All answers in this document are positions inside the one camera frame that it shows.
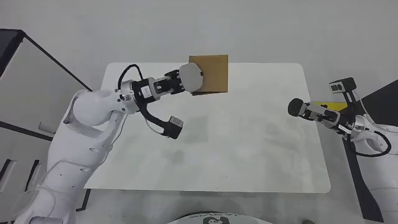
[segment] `yellow tape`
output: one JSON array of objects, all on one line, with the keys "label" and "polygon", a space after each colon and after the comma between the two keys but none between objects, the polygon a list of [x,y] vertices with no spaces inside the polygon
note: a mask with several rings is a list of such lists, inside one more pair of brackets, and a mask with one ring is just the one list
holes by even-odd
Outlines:
[{"label": "yellow tape", "polygon": [[335,111],[343,110],[347,107],[345,102],[314,102],[317,105],[328,105],[328,108]]}]

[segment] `white table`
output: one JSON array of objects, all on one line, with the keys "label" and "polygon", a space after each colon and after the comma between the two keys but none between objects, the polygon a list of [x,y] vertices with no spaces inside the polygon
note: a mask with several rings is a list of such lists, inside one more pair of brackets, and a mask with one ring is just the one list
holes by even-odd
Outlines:
[{"label": "white table", "polygon": [[[129,63],[111,63],[102,89],[114,89]],[[144,77],[162,77],[181,63],[138,63]],[[131,70],[125,79],[138,79]],[[314,122],[291,117],[293,98],[310,101],[296,63],[230,63],[229,92],[167,95],[149,105],[163,120],[184,121],[177,140],[129,116],[89,189],[325,193],[330,190]]]}]

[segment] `gray floor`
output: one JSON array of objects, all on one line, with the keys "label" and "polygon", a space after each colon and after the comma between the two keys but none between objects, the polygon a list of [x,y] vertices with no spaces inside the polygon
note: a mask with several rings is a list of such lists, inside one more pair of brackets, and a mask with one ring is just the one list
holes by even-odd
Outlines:
[{"label": "gray floor", "polygon": [[250,215],[274,223],[364,223],[341,140],[319,127],[330,176],[327,194],[247,194],[93,190],[84,223],[167,223],[201,210]]},{"label": "gray floor", "polygon": [[[312,100],[342,100],[328,82],[352,76],[361,96],[397,79],[397,0],[0,0],[2,27],[23,29],[94,89],[110,62],[297,62]],[[327,194],[94,190],[83,223],[167,223],[199,210],[275,223],[363,223],[341,139],[318,127]]]}]

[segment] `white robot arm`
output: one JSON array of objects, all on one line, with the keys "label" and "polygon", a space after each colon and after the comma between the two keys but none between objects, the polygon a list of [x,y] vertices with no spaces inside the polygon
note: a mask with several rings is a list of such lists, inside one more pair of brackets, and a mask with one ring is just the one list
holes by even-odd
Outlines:
[{"label": "white robot arm", "polygon": [[[123,76],[132,67],[138,69],[141,80],[123,82]],[[202,83],[203,73],[195,63],[185,64],[159,79],[144,79],[139,67],[133,64],[123,71],[115,90],[79,91],[50,145],[44,180],[15,224],[76,223],[78,194],[106,160],[126,115],[140,111],[146,120],[164,129],[161,135],[177,139],[183,121],[173,116],[168,122],[162,121],[147,111],[147,104],[169,93],[196,91]],[[93,127],[106,122],[104,131]]]},{"label": "white robot arm", "polygon": [[289,103],[289,114],[319,122],[350,142],[349,147],[358,156],[363,180],[379,205],[384,223],[398,223],[398,127],[378,125],[368,114],[354,114],[356,85],[352,78],[332,82],[329,86],[333,93],[344,94],[347,113],[296,98]]}]

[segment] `brown cardboard box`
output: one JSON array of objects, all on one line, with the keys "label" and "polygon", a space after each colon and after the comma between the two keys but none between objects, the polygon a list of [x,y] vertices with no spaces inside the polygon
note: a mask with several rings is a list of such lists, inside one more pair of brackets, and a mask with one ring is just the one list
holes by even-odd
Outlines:
[{"label": "brown cardboard box", "polygon": [[228,92],[228,55],[191,55],[189,62],[203,72],[203,85],[193,95]]}]

